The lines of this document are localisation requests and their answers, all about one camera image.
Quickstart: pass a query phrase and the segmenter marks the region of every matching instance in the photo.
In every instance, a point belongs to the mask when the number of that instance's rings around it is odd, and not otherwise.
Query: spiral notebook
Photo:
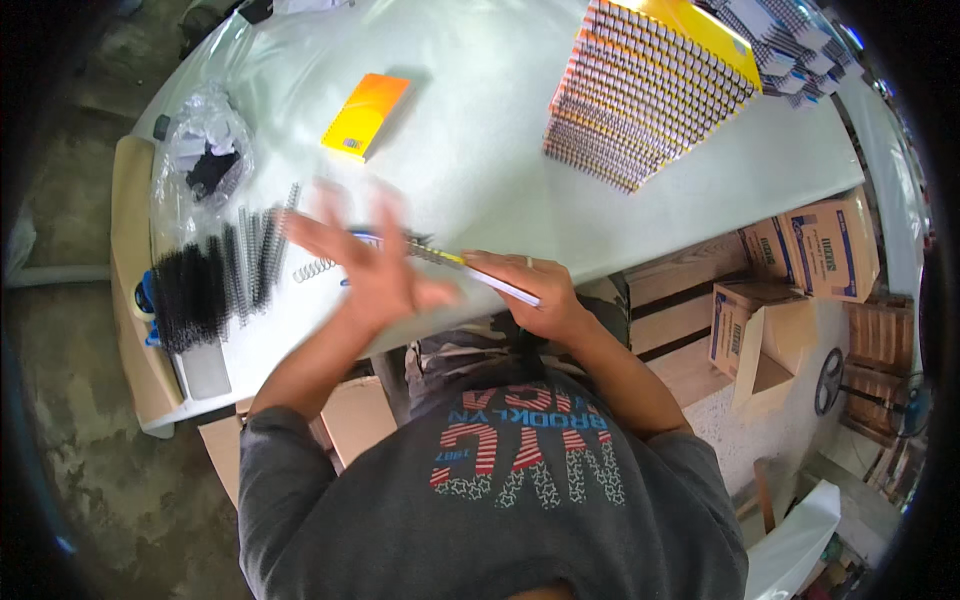
[[[370,157],[377,134],[410,90],[410,80],[368,73],[326,130],[321,144],[361,162]]]

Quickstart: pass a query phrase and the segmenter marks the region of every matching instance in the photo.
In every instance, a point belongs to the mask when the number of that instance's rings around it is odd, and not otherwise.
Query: cardboard
[[[738,229],[751,269],[762,279],[793,285],[798,274],[797,240],[784,215]]]
[[[817,342],[813,304],[782,284],[713,284],[708,358],[736,382],[733,408],[786,397]]]
[[[150,187],[154,144],[127,135],[117,142],[110,194],[110,291],[124,375],[140,424],[159,419],[183,403],[167,355],[147,348],[148,324],[132,307],[132,293],[150,269]]]
[[[394,413],[376,376],[338,385],[320,416],[345,468],[396,431]]]
[[[863,186],[843,198],[786,213],[803,270],[800,283],[817,298],[863,302],[880,273],[874,223]]]
[[[249,410],[252,398],[237,402],[238,413]],[[200,425],[210,462],[237,506],[240,490],[240,430],[243,420],[233,415]],[[378,377],[360,377],[341,383],[330,395],[321,415],[310,423],[310,433],[324,450],[333,447],[344,468],[396,431],[394,414]]]
[[[233,415],[197,427],[204,438],[206,453],[220,477],[220,483],[230,497],[233,507],[237,507],[240,495],[240,430],[243,422]]]

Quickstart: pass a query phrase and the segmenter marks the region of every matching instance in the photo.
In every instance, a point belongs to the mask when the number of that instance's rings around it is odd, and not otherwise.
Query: yellow notebook
[[[407,93],[410,80],[368,73],[324,133],[321,144],[366,162],[377,133]]]

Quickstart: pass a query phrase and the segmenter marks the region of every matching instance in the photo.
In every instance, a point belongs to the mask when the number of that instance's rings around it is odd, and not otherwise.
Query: plastic bag
[[[151,198],[154,262],[235,220],[235,192],[253,171],[252,134],[218,81],[197,87],[171,118]]]

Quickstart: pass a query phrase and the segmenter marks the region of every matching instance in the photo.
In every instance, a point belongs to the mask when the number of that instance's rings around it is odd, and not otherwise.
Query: white table
[[[322,175],[352,192],[349,219],[368,222],[366,190],[381,178],[408,200],[408,226],[438,248],[553,258],[575,281],[630,267],[863,181],[831,103],[795,112],[760,98],[633,196],[543,156],[547,105],[586,11],[584,0],[382,0],[332,12],[228,19],[158,92],[133,132],[150,137],[199,82],[225,80],[255,135],[254,206],[281,202],[294,181]],[[407,77],[409,110],[366,165],[319,140],[361,77]],[[229,394],[195,400],[145,430],[256,393],[276,363],[324,321],[343,293],[339,269],[296,284],[291,248],[269,314],[223,345]],[[369,348],[395,348],[502,307],[463,283],[455,310],[397,325]]]

